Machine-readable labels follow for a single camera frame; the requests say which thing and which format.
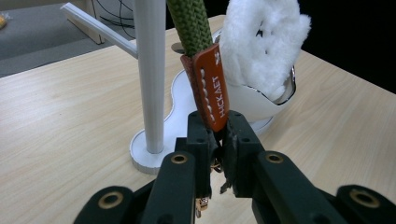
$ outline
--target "black cable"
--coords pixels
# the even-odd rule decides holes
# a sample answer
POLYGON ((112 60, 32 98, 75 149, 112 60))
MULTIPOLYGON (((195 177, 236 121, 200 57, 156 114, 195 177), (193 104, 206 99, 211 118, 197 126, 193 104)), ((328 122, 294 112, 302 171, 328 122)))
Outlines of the black cable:
POLYGON ((133 21, 133 20, 134 20, 133 18, 124 18, 124 17, 121 16, 122 6, 127 7, 127 6, 122 2, 122 0, 119 0, 119 2, 120 2, 120 11, 119 11, 119 15, 115 15, 114 13, 111 13, 110 11, 108 11, 108 10, 99 2, 99 0, 96 0, 96 2, 99 4, 99 6, 100 6, 105 12, 107 12, 108 14, 110 14, 110 15, 112 15, 112 16, 118 18, 118 19, 120 19, 120 22, 113 21, 113 20, 111 20, 111 19, 108 19, 108 18, 105 18, 105 17, 102 17, 102 16, 101 16, 100 18, 101 18, 102 20, 107 21, 107 22, 109 22, 110 24, 113 24, 113 25, 117 25, 117 26, 122 27, 122 30, 125 32, 125 34, 127 34, 127 35, 128 35, 129 37, 131 37, 131 38, 134 38, 133 36, 129 35, 128 32, 125 30, 125 28, 134 28, 134 25, 124 24, 124 23, 122 22, 122 20, 127 20, 127 21, 133 21))
MULTIPOLYGON (((100 2, 99 2, 99 0, 96 0, 96 2, 99 4, 99 6, 105 11, 105 12, 107 12, 108 14, 110 14, 110 15, 112 15, 112 16, 114 16, 114 17, 117 17, 117 18, 119 18, 120 17, 120 15, 118 16, 118 15, 116 15, 116 14, 114 14, 114 13, 111 13, 111 12, 109 12, 100 2)), ((127 21, 133 21, 134 20, 134 18, 124 18, 124 17, 122 17, 122 19, 123 20, 127 20, 127 21)))
MULTIPOLYGON (((122 3, 122 0, 119 0, 119 2, 122 3)), ((123 4, 123 3, 122 3, 123 4)), ((127 5, 123 4, 126 8, 128 8, 129 10, 131 10, 127 5)), ((133 12, 133 10, 131 10, 133 12)))
MULTIPOLYGON (((107 21, 108 23, 113 24, 113 25, 121 26, 121 24, 120 24, 118 21, 113 21, 113 20, 110 20, 110 19, 105 18, 105 17, 102 17, 102 16, 101 16, 100 18, 101 18, 102 20, 104 20, 104 21, 107 21)), ((126 28, 134 28, 133 25, 129 25, 129 24, 123 24, 123 26, 126 27, 126 28)))
POLYGON ((121 10, 122 10, 122 5, 123 5, 123 3, 122 3, 122 0, 119 0, 119 1, 120 1, 120 24, 121 24, 122 30, 123 30, 123 31, 125 32, 125 34, 127 34, 129 37, 134 38, 133 36, 129 35, 128 32, 126 32, 125 27, 124 27, 124 24, 122 23, 121 10))

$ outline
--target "screw hole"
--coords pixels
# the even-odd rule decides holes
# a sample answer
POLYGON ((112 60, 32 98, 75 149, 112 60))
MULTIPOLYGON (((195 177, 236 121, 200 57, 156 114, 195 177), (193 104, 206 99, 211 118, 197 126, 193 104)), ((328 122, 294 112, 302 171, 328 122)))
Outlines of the screw hole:
POLYGON ((182 164, 187 161, 187 157, 185 155, 177 154, 172 157, 172 163, 182 164))
POLYGON ((272 163, 281 163, 283 162, 283 158, 279 155, 276 154, 268 154, 265 156, 265 159, 267 159, 268 161, 272 162, 272 163))
POLYGON ((355 203, 366 207, 377 208, 380 205, 379 200, 365 190, 353 189, 349 192, 349 196, 355 203))
POLYGON ((100 198, 98 205, 100 208, 103 209, 110 209, 113 208, 117 205, 119 205, 123 200, 123 195, 122 193, 118 191, 112 191, 100 198))

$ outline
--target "dark background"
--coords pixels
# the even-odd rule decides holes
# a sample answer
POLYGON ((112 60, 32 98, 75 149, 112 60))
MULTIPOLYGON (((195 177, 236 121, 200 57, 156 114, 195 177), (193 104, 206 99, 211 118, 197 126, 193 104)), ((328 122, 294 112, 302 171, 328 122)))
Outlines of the dark background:
MULTIPOLYGON (((311 17, 302 49, 396 94, 396 7, 392 0, 299 0, 311 17)), ((208 17, 225 15, 228 0, 205 0, 208 17)), ((167 29, 173 28, 167 11, 167 29)))

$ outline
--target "gray floor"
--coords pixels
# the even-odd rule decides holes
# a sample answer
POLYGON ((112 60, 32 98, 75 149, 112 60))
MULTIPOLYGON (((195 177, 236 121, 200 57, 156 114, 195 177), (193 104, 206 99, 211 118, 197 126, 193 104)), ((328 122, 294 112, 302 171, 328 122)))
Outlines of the gray floor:
MULTIPOLYGON (((133 12, 131 1, 125 2, 121 16, 131 19, 133 12)), ((105 10, 99 7, 100 15, 120 22, 114 15, 120 15, 119 0, 101 0, 105 10)), ((97 45, 60 11, 63 4, 43 7, 29 7, 10 11, 1 11, 8 15, 7 25, 0 30, 0 77, 26 71, 38 66, 58 62, 97 49, 112 46, 109 41, 97 45)), ((101 20, 102 23, 124 36, 133 39, 133 28, 125 28, 101 20)), ((131 20, 122 23, 133 25, 131 20)))

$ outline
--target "white stand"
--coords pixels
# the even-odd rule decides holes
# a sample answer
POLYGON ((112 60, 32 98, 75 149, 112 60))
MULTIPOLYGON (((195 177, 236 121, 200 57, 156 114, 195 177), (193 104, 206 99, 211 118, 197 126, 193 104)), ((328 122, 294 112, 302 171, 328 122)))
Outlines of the white stand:
MULTIPOLYGON (((188 115, 197 110, 190 82, 184 70, 175 77, 172 83, 171 94, 173 106, 164 121, 164 148, 161 154, 173 152, 178 137, 187 137, 188 115)), ((273 117, 252 122, 250 126, 256 134, 261 134, 268 129, 272 121, 273 117)), ((140 161, 140 171, 155 175, 158 173, 163 162, 163 156, 161 154, 148 153, 146 150, 136 150, 136 148, 145 146, 146 137, 144 130, 134 136, 131 142, 131 155, 134 161, 140 161)))
MULTIPOLYGON (((145 130, 134 136, 130 152, 137 170, 158 174, 163 158, 175 150, 176 139, 187 136, 188 115, 196 110, 190 82, 182 71, 172 85, 172 111, 163 121, 165 1, 134 0, 137 47, 70 3, 61 10, 138 59, 145 130)), ((271 117, 250 125, 260 134, 272 120, 271 117)))

